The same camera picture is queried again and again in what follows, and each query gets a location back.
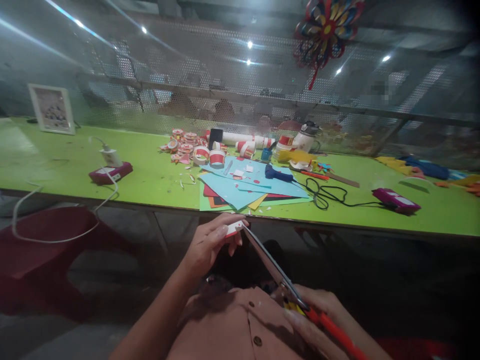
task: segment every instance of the magenta power bank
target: magenta power bank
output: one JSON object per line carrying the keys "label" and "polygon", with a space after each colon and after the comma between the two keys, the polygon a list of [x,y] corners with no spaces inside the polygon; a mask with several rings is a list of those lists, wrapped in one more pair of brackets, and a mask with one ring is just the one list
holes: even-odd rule
{"label": "magenta power bank", "polygon": [[374,197],[376,197],[386,206],[392,208],[396,213],[413,214],[417,210],[421,209],[419,205],[408,200],[406,197],[397,194],[391,189],[378,188],[376,190],[372,190],[371,192]]}
{"label": "magenta power bank", "polygon": [[123,161],[123,165],[120,167],[105,166],[98,170],[92,171],[91,173],[88,174],[88,176],[95,184],[108,185],[108,184],[113,184],[113,182],[112,180],[110,180],[107,173],[110,174],[113,180],[118,182],[120,181],[121,178],[127,176],[127,174],[130,174],[133,170],[134,168],[132,164],[130,164],[129,162]]}

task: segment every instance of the framed photo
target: framed photo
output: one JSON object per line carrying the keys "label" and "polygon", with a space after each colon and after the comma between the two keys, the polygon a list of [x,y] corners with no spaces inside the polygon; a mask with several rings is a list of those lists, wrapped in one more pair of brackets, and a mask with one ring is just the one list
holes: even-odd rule
{"label": "framed photo", "polygon": [[69,92],[62,87],[28,84],[33,109],[42,131],[75,135]]}

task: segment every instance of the hand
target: hand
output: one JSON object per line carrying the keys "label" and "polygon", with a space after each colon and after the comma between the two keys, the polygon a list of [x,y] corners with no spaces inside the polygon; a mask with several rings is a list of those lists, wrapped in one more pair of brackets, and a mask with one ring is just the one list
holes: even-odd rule
{"label": "hand", "polygon": [[[295,285],[303,301],[317,312],[324,312],[353,343],[366,355],[367,359],[390,359],[389,355],[355,321],[342,303],[332,293],[325,290],[312,290]],[[330,337],[314,323],[297,311],[285,310],[285,317],[300,336],[318,354],[327,359],[349,359],[347,353],[336,345]]]}
{"label": "hand", "polygon": [[226,239],[225,235],[227,235],[227,225],[240,220],[246,226],[249,225],[244,215],[224,212],[212,221],[196,228],[190,247],[182,260],[182,264],[189,274],[196,278],[205,276],[212,268],[220,249],[225,244],[229,244],[228,253],[233,256],[237,246],[242,245],[242,237],[239,232]]}

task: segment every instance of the scissors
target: scissors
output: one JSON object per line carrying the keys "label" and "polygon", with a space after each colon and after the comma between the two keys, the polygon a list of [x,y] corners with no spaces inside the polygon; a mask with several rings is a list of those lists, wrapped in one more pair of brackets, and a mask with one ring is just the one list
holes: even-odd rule
{"label": "scissors", "polygon": [[283,296],[284,307],[289,310],[294,310],[307,317],[318,328],[326,330],[347,353],[356,360],[368,360],[365,354],[350,340],[350,338],[340,329],[323,311],[315,311],[307,303],[302,300],[302,297],[293,286],[292,282],[285,275],[284,271],[270,253],[265,249],[264,245],[254,235],[254,233],[246,226],[243,226],[245,234],[250,240],[253,248],[260,256],[261,261],[265,265],[268,272],[273,277],[278,287],[281,289]]}

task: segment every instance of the blue glue gun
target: blue glue gun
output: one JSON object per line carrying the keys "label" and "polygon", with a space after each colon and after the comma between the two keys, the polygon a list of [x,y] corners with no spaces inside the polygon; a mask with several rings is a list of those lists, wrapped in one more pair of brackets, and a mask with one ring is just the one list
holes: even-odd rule
{"label": "blue glue gun", "polygon": [[285,173],[282,173],[280,171],[277,171],[273,168],[272,165],[270,164],[267,164],[265,166],[265,177],[267,179],[278,179],[278,180],[282,180],[286,183],[291,183],[292,181],[294,181],[294,176],[291,175],[291,174],[285,174]]}

